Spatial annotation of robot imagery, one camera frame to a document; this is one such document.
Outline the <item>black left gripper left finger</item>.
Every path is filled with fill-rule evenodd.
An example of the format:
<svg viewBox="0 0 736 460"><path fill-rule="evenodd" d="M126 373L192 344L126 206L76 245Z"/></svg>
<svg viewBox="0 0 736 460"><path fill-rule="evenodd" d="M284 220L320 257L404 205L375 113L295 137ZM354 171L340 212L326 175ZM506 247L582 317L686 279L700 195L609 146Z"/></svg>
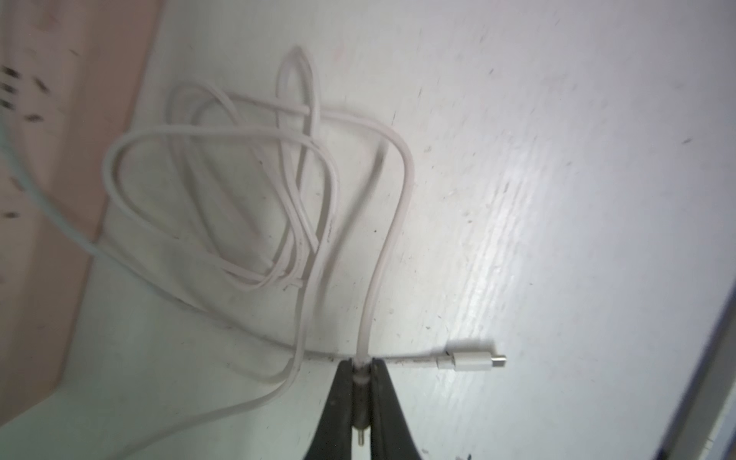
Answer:
<svg viewBox="0 0 736 460"><path fill-rule="evenodd" d="M356 389L352 360L339 362L327 400L305 460L352 458L353 412Z"/></svg>

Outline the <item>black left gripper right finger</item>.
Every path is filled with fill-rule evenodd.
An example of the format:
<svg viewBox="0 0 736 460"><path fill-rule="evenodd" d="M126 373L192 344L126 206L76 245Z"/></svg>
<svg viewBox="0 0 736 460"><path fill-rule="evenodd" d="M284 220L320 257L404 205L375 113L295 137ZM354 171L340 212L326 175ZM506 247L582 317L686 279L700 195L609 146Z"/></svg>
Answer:
<svg viewBox="0 0 736 460"><path fill-rule="evenodd" d="M372 459L421 459L384 360L370 365L370 427Z"/></svg>

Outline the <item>pink power strip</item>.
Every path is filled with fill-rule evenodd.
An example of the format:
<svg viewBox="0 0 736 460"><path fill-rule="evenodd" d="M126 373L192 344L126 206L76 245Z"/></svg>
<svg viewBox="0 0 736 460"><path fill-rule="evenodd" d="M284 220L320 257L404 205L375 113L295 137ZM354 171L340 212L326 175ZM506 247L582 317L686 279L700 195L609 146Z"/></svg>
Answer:
<svg viewBox="0 0 736 460"><path fill-rule="evenodd" d="M44 214L38 187L84 237L107 208L105 151L130 124L160 1L5 1L1 5L1 421L59 386L90 256Z"/></svg>

